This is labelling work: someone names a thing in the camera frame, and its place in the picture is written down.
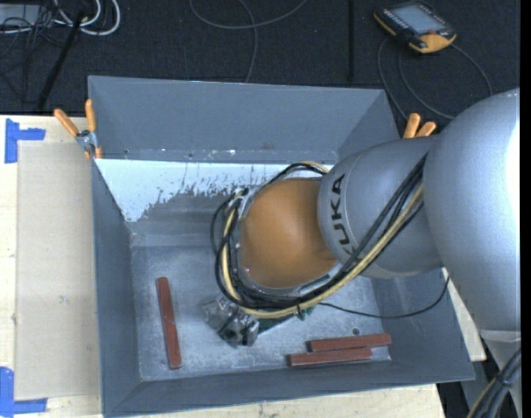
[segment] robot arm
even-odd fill
[[[519,125],[519,90],[508,91],[439,135],[378,145],[331,169],[298,163],[238,194],[217,250],[225,298],[208,306],[208,321],[225,330],[228,318],[227,340],[252,344],[258,321],[301,315],[358,275],[445,267],[505,367],[521,347]]]

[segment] black floor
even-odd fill
[[[3,0],[51,9],[50,1]],[[58,1],[71,17],[82,3]],[[101,1],[93,30],[116,21],[111,0]],[[53,24],[3,34],[0,28],[0,113],[49,114],[60,107],[83,115],[90,75],[365,88],[382,88],[385,79],[401,131],[411,111],[441,129],[475,102],[520,85],[521,0],[423,0],[458,34],[458,48],[431,55],[384,43],[388,35],[373,19],[374,8],[409,0],[352,0],[352,14],[350,0],[192,0],[192,9],[191,0],[117,1],[118,29],[109,36],[80,33],[43,107],[43,89],[71,29]],[[88,11],[94,9],[90,3]],[[261,26],[219,28],[194,11],[215,24]],[[466,416],[459,385],[439,388],[447,417]]]

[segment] handheld device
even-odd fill
[[[457,37],[453,26],[421,0],[377,8],[373,17],[397,41],[423,54],[443,50]]]

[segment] brown wooden block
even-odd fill
[[[349,348],[332,352],[289,354],[289,367],[313,367],[325,364],[340,364],[342,362],[367,361],[372,359],[370,348]]]
[[[172,310],[171,290],[169,280],[166,277],[159,277],[156,280],[158,288],[159,309],[161,310],[161,321],[165,333],[165,346],[170,368],[180,368],[182,358],[180,357],[180,346],[178,345],[177,325],[175,324],[175,314]]]
[[[342,338],[310,340],[306,344],[311,352],[342,350],[345,348],[384,347],[390,345],[391,336],[387,333],[346,336]]]

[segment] blue tape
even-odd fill
[[[14,372],[0,367],[0,416],[14,418],[14,414],[44,412],[47,398],[31,401],[14,401]]]
[[[20,130],[20,124],[6,118],[6,138],[4,147],[4,162],[16,163],[18,161],[18,141],[42,141],[45,130],[30,128]]]

